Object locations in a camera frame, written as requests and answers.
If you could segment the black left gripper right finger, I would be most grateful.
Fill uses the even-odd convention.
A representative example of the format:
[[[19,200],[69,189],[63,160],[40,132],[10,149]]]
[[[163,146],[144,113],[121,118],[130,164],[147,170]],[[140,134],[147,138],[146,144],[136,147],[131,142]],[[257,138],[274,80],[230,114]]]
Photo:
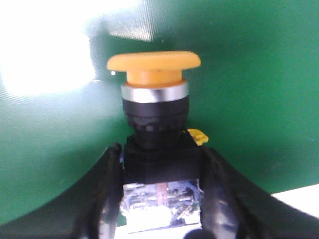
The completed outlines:
[[[272,197],[203,146],[200,220],[215,239],[317,239],[319,220]]]

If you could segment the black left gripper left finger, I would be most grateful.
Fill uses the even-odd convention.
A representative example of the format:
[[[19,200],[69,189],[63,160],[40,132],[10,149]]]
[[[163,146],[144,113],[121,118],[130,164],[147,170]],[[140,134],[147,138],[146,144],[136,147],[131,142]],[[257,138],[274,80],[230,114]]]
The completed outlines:
[[[74,185],[0,227],[2,239],[112,239],[123,196],[121,146],[108,147]]]

